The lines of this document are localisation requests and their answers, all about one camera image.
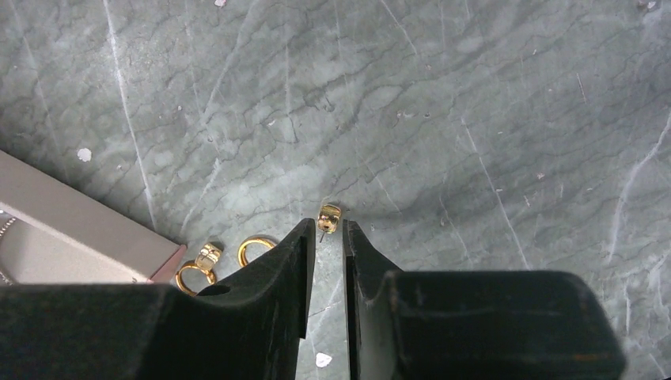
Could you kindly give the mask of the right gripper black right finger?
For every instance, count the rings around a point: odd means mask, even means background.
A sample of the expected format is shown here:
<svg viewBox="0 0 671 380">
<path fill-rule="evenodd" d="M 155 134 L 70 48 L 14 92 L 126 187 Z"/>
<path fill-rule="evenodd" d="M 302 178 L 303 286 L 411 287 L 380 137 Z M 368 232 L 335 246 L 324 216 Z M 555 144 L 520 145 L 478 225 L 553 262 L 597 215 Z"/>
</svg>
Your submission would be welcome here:
<svg viewBox="0 0 671 380">
<path fill-rule="evenodd" d="M 353 379 L 619 379 L 627 360 L 578 276 L 400 269 L 345 221 Z"/>
</svg>

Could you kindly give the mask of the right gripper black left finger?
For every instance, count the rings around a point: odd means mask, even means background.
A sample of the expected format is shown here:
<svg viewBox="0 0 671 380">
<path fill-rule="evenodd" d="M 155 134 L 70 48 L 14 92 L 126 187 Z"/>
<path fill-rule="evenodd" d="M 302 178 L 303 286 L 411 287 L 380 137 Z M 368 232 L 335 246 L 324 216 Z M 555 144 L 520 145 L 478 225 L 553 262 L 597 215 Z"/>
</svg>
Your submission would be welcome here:
<svg viewBox="0 0 671 380">
<path fill-rule="evenodd" d="M 166 284 L 1 289 L 4 379 L 292 379 L 316 227 L 190 296 Z"/>
</svg>

